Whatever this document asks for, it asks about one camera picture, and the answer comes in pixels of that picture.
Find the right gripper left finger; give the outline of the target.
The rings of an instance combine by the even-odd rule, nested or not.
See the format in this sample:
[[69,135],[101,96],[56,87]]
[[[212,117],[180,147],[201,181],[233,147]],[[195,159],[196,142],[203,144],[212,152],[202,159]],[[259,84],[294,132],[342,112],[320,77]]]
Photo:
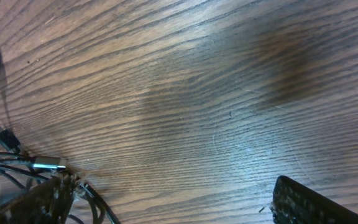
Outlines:
[[52,177],[10,202],[0,205],[0,224],[65,223],[75,198],[77,181]]

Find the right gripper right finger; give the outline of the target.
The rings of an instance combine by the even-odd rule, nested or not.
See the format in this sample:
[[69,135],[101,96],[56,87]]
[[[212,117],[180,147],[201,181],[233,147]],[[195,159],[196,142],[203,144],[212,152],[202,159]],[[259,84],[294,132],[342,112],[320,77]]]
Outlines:
[[281,175],[270,206],[275,224],[358,224],[358,214]]

